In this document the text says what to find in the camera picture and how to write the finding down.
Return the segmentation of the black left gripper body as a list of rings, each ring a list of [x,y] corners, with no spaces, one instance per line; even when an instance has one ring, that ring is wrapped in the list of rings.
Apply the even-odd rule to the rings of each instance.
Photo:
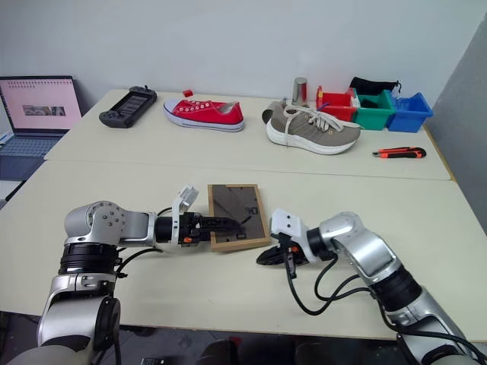
[[[200,213],[185,212],[180,215],[178,244],[182,247],[198,246],[211,240],[211,218]]]

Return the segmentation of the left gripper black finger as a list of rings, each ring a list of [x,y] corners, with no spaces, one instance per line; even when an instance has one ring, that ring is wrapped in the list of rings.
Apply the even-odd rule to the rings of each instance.
[[[208,226],[211,230],[241,230],[241,224],[229,217],[210,217]]]
[[[211,233],[213,240],[242,240],[244,238],[244,229],[216,231]]]

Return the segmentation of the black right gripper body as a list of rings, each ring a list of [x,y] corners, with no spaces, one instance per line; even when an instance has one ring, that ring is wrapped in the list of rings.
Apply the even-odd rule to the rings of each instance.
[[[306,265],[309,263],[301,246],[288,234],[279,234],[279,247],[280,252],[285,254],[285,258],[292,257],[295,265]]]

